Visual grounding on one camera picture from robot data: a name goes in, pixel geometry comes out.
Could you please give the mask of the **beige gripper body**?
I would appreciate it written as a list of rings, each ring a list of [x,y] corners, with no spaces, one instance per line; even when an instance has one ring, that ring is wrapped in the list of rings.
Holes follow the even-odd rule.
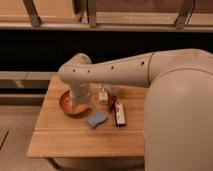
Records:
[[[88,83],[71,84],[69,88],[72,108],[74,110],[88,109],[91,101],[90,85]]]

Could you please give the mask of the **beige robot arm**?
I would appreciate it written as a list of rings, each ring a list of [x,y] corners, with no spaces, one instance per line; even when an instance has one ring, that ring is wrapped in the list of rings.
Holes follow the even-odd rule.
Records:
[[[179,49],[93,64],[85,54],[58,75],[72,97],[81,84],[146,87],[145,171],[213,171],[213,53]]]

